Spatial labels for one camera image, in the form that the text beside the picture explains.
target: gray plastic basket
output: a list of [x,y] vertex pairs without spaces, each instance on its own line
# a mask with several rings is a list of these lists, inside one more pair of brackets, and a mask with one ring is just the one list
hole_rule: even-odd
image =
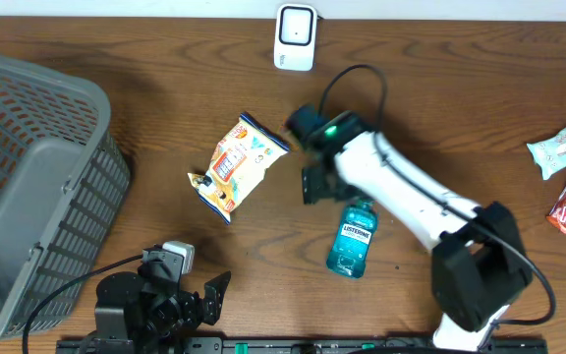
[[[95,84],[0,56],[0,337],[91,270],[130,183]],[[82,285],[52,301],[32,331],[72,312]]]

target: wood grain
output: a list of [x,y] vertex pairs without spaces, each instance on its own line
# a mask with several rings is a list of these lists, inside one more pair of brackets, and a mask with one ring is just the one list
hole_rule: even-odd
[[[393,144],[458,193],[509,206],[530,257],[552,281],[555,319],[499,334],[542,335],[551,353],[566,353],[566,235],[544,220],[566,170],[541,181],[525,148],[566,125],[566,24],[322,21],[308,73],[273,67],[273,33],[272,21],[0,18],[1,54],[87,78],[110,97],[111,132],[135,163],[135,180],[97,266],[168,240],[196,245],[187,289],[233,271],[221,321],[202,327],[228,336],[433,331],[440,312],[429,257],[388,212],[380,212],[362,280],[326,269],[343,205],[303,206],[298,154],[271,167],[228,227],[186,175],[206,168],[242,111],[276,129],[298,106],[317,102],[340,70],[367,62],[390,80],[385,133]],[[371,75],[352,75],[328,109],[369,116],[377,88]],[[94,329],[99,280],[88,282],[68,321],[31,337],[32,353],[52,353],[56,340]],[[508,317],[545,310],[534,283]],[[0,353],[19,350],[19,340],[0,343]]]

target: white doorbell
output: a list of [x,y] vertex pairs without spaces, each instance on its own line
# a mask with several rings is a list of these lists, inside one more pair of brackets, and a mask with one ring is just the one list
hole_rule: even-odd
[[309,5],[285,4],[276,17],[274,65],[279,69],[307,71],[313,66],[317,12]]

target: light blue packet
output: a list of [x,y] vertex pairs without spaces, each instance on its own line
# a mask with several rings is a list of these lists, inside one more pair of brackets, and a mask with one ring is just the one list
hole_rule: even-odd
[[551,139],[528,144],[528,149],[540,166],[543,181],[548,180],[552,174],[566,167],[566,128]]

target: listerine bottle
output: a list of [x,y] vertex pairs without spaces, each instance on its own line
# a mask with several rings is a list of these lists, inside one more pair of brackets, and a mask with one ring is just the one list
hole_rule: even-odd
[[360,201],[345,207],[326,266],[338,274],[361,278],[366,269],[370,240],[376,230],[377,215],[372,210],[372,202]]

